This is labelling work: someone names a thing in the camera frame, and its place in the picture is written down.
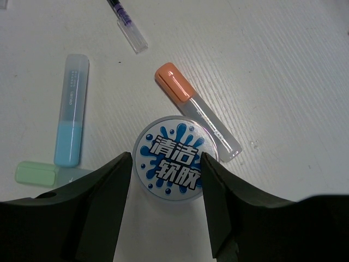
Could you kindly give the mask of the blue cleaning gel jar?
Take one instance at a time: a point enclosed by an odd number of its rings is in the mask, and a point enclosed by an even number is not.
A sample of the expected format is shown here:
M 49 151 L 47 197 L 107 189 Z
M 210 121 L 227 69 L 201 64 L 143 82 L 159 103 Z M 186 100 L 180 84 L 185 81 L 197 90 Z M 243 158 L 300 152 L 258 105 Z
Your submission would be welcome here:
M 209 141 L 205 130 L 184 117 L 164 117 L 136 140 L 134 173 L 150 195 L 171 203 L 202 193 L 200 156 Z

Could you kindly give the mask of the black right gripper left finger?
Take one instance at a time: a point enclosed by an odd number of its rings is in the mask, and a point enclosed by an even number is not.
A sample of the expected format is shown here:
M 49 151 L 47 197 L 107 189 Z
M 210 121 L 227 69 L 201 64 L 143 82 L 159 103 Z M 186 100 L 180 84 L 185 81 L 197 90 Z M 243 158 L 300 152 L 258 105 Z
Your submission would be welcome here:
M 1 203 L 1 261 L 113 261 L 133 160 L 98 170 L 36 198 Z

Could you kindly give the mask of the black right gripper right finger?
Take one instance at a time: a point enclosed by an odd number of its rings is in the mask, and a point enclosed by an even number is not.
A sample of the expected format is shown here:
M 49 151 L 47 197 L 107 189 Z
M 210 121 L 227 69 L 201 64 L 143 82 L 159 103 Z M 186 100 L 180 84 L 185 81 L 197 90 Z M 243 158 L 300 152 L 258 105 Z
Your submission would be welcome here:
M 348 196 L 289 201 L 229 172 L 207 153 L 201 179 L 217 261 L 348 261 Z

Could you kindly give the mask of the orange cap highlighter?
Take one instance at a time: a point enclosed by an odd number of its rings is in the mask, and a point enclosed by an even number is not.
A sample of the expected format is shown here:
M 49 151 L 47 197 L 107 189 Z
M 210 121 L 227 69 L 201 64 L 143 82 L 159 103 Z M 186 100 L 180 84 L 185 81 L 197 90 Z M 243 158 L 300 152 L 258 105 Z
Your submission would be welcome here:
M 240 143 L 173 63 L 162 65 L 154 78 L 184 116 L 200 123 L 211 134 L 221 161 L 228 163 L 242 152 Z

